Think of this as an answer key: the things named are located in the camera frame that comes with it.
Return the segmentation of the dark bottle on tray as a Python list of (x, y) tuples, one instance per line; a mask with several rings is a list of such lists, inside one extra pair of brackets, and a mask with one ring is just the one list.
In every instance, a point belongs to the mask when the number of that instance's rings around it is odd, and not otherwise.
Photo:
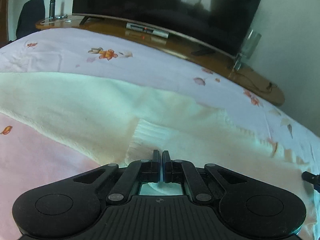
[(49, 19), (53, 20), (55, 18), (55, 0), (50, 0), (49, 3)]

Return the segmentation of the cream white knitted sweater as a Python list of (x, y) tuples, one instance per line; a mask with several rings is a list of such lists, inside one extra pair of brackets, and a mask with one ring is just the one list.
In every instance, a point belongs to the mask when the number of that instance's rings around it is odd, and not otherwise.
[(17, 239), (11, 207), (23, 192), (108, 163), (167, 150), (216, 163), (297, 194), (303, 239), (319, 238), (319, 138), (225, 79), (189, 77), (168, 90), (67, 73), (1, 74), (1, 239)]

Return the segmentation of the dark chair back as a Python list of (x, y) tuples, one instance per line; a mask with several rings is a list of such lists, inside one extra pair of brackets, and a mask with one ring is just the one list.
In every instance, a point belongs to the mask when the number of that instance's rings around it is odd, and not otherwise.
[(21, 10), (16, 28), (16, 38), (28, 36), (39, 31), (36, 23), (45, 18), (44, 0), (29, 0)]

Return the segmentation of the pink floral bed sheet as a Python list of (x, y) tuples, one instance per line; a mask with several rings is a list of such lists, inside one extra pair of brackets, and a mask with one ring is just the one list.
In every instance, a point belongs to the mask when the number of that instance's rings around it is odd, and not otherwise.
[(1, 49), (1, 74), (43, 72), (87, 75), (132, 84), (147, 78), (152, 88), (161, 90), (168, 90), (171, 82), (184, 85), (189, 77), (198, 77), (202, 85), (214, 77), (229, 81), (214, 71), (159, 50), (79, 29), (40, 31)]

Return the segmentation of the oval glass tray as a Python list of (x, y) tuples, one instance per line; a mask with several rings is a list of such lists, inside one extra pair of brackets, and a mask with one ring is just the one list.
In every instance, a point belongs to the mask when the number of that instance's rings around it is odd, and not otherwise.
[(44, 20), (40, 21), (40, 25), (45, 25), (45, 24), (52, 24), (52, 23), (57, 23), (57, 22), (71, 22), (71, 20), (76, 19), (77, 16), (75, 15), (57, 15), (55, 17), (48, 17), (45, 18)]

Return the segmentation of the wooden tv stand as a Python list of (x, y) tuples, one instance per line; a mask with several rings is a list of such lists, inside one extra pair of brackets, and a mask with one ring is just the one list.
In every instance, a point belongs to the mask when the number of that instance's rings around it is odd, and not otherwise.
[(57, 22), (45, 25), (40, 25), (40, 21), (36, 23), (36, 28), (40, 30), (78, 28), (137, 42), (210, 69), (252, 91), (275, 106), (281, 106), (285, 102), (282, 90), (275, 83), (255, 72), (250, 66), (242, 63), (242, 67), (235, 71), (233, 69), (235, 59), (185, 37), (169, 34), (168, 38), (162, 38), (129, 30), (126, 28), (125, 21), (110, 18), (77, 16), (71, 22)]

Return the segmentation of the large black television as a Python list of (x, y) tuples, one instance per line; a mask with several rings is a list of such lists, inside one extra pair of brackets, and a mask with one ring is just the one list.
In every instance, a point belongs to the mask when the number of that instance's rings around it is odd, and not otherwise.
[(151, 25), (235, 56), (261, 0), (73, 0), (75, 15)]

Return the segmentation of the silver set-top box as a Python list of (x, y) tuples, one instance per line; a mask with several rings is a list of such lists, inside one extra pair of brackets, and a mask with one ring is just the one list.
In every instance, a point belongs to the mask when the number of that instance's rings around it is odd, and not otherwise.
[(162, 38), (169, 37), (169, 33), (166, 31), (162, 31), (162, 30), (155, 29), (152, 27), (146, 27), (144, 25), (138, 25), (138, 24), (127, 22), (126, 28), (129, 30), (134, 30), (134, 31), (138, 31), (141, 33), (146, 33), (146, 34), (151, 34), (151, 35), (155, 35), (155, 36), (162, 37)]

